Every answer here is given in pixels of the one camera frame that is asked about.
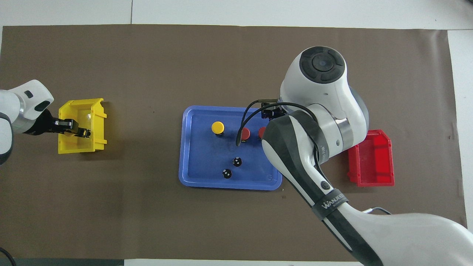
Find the plastic tray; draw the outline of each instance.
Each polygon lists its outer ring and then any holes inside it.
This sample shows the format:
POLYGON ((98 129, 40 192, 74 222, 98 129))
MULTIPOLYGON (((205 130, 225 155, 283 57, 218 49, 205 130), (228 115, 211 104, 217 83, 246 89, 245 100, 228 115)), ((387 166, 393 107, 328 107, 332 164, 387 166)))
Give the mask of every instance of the plastic tray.
POLYGON ((58 134, 58 153, 92 152, 103 150, 104 108, 100 104, 104 99, 72 100, 59 108, 60 119, 74 119, 80 127, 90 129, 90 138, 74 137, 71 134, 58 134))
POLYGON ((184 111, 179 161, 179 180, 184 185, 256 190, 274 190, 281 185, 282 174, 268 161, 258 139, 258 130, 269 120, 253 117, 246 125, 250 138, 239 147, 235 145, 244 111, 218 106, 190 106, 184 111), (224 124, 223 136, 212 132, 215 121, 224 124), (240 167, 233 166, 235 157, 242 159, 240 167), (231 178, 222 176, 226 168, 232 170, 231 178))
POLYGON ((348 149, 350 181, 357 186, 394 186, 391 140, 382 130, 369 130, 366 139, 348 149))

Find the yellow bin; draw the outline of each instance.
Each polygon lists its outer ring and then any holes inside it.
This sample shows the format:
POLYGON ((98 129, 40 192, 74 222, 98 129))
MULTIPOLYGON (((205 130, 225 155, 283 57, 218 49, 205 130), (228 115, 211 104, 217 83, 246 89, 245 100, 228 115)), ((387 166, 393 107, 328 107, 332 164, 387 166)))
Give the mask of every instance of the yellow bin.
POLYGON ((103 150, 107 141, 104 139, 104 108, 100 104, 104 99, 68 101, 59 108, 60 119, 74 119, 79 127, 90 129, 90 138, 79 138, 73 134, 58 135, 58 153, 91 152, 103 150))

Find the yellow cap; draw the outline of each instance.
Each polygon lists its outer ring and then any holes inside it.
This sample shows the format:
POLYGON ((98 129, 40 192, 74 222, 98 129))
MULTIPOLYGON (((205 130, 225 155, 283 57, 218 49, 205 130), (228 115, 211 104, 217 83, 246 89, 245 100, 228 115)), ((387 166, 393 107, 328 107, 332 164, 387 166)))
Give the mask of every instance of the yellow cap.
POLYGON ((212 132, 214 132, 217 135, 222 134, 224 129, 225 127, 223 126, 223 123, 220 121, 214 122, 212 124, 212 132))

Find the white robotic arm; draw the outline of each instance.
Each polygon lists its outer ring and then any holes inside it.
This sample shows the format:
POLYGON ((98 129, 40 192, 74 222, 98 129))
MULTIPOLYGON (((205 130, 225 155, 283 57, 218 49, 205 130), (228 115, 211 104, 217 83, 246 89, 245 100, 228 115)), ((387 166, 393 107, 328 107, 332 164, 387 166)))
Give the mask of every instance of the white robotic arm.
POLYGON ((52 117, 46 108, 53 101, 48 89, 37 80, 0 90, 0 165, 11 154, 14 133, 70 132, 77 137, 90 136, 90 130, 80 128, 75 120, 52 117))
POLYGON ((460 224, 429 214, 360 212, 323 175, 319 165, 363 141, 368 130, 368 111, 350 89, 346 62, 337 51, 319 46, 298 55, 281 85, 280 102, 305 108, 286 106, 288 115, 269 122, 264 153, 358 261, 473 265, 473 234, 460 224))
POLYGON ((37 80, 0 90, 0 165, 11 154, 13 133, 28 131, 53 101, 48 89, 37 80))

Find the brown paper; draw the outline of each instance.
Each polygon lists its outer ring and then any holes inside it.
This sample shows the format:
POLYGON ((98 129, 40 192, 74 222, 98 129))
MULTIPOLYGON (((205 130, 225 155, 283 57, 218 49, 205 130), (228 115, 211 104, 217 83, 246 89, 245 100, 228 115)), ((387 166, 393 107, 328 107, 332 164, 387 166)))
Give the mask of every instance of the brown paper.
POLYGON ((447 32, 302 27, 4 27, 0 89, 31 79, 49 109, 104 98, 104 151, 57 154, 57 136, 16 135, 0 168, 0 239, 16 257, 331 260, 354 258, 292 186, 198 189, 178 180, 182 113, 277 98, 289 64, 326 45, 346 59, 370 129, 392 139, 394 187, 350 183, 361 210, 432 213, 465 225, 447 32))

